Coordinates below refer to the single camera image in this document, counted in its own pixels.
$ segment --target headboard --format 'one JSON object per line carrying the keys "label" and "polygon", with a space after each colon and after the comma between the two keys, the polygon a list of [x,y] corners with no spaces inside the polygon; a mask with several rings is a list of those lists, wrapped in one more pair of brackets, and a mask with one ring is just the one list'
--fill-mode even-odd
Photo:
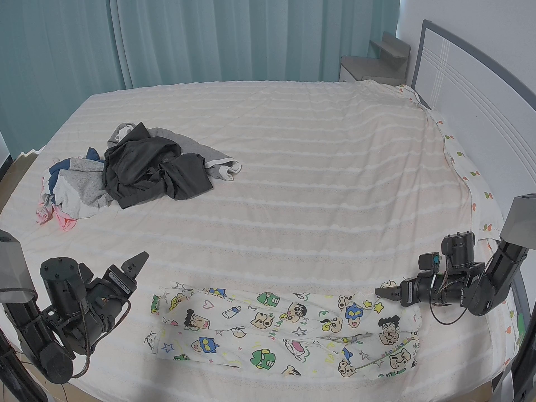
{"label": "headboard", "polygon": [[[411,86],[423,104],[444,115],[485,176],[504,218],[515,196],[536,192],[536,95],[512,73],[424,20]],[[531,253],[521,267],[526,279],[536,277],[536,255]],[[528,320],[521,274],[513,289],[518,310]],[[536,300],[532,285],[528,297],[531,303]]]}

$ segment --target curtain fold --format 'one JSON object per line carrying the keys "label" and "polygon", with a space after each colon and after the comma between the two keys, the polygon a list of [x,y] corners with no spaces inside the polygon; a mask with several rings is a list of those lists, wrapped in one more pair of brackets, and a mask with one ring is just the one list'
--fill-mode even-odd
{"label": "curtain fold", "polygon": [[38,149],[92,94],[215,80],[337,81],[400,0],[0,0],[0,131]]}
{"label": "curtain fold", "polygon": [[367,56],[369,39],[396,32],[399,1],[117,0],[122,64],[133,87],[336,81],[342,55]]}

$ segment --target bed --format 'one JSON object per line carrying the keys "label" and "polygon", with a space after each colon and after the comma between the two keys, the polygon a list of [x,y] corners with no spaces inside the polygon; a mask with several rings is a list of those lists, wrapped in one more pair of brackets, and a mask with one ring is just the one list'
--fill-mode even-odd
{"label": "bed", "polygon": [[[426,30],[430,26],[423,27],[423,37]],[[419,78],[448,65],[444,48],[441,41],[439,48],[429,44],[430,54],[441,58],[429,68],[421,63]],[[421,61],[425,52],[419,52]],[[473,210],[477,193],[453,156],[468,152],[461,145],[456,151],[446,146],[447,135],[459,137],[453,131],[459,129],[456,113],[426,109],[426,103],[441,107],[446,101],[447,81],[432,94],[419,88],[419,78],[413,86],[420,97],[411,88],[372,81],[232,82],[138,88],[86,100],[41,152],[0,215],[0,227],[23,246],[41,308],[48,300],[39,266],[49,257],[73,257],[99,275],[142,250],[150,254],[131,313],[99,344],[89,372],[71,382],[104,402],[428,401],[449,399],[496,376],[517,349],[517,318],[525,308],[519,287],[487,316],[465,315],[447,327],[421,305],[418,363],[389,379],[268,377],[158,360],[144,345],[155,324],[152,294],[169,281],[330,296],[364,291],[415,275],[419,254],[439,250],[446,234],[467,230],[479,234],[475,260],[485,262],[501,223],[480,232],[481,216],[493,207],[479,202],[479,213]],[[112,203],[66,233],[51,222],[38,226],[39,180],[53,158],[78,156],[88,147],[103,154],[119,123],[139,121],[219,149],[238,159],[242,171],[232,182],[216,180],[213,190],[187,201],[162,197],[126,210]],[[487,180],[489,167],[474,162]],[[501,195],[502,203],[511,201],[508,192]],[[445,320],[459,313],[458,307],[438,312]],[[16,341],[7,319],[0,320]],[[83,358],[77,358],[75,369],[82,365]]]}

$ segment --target black garment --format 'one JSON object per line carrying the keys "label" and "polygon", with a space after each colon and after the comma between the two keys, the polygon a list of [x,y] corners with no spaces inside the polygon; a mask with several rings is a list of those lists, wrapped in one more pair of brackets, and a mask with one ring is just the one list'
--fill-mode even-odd
{"label": "black garment", "polygon": [[122,209],[161,193],[188,199],[212,189],[204,157],[197,153],[181,155],[177,143],[151,137],[142,123],[104,152],[102,181]]}

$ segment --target nightstand shelf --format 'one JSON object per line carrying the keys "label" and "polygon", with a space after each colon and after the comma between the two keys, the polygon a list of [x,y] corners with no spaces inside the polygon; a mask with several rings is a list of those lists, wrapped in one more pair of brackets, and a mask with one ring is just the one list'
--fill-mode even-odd
{"label": "nightstand shelf", "polygon": [[344,56],[341,58],[339,82],[372,79],[388,85],[406,83],[410,45],[384,32],[381,42],[370,43],[379,49],[379,58]]}

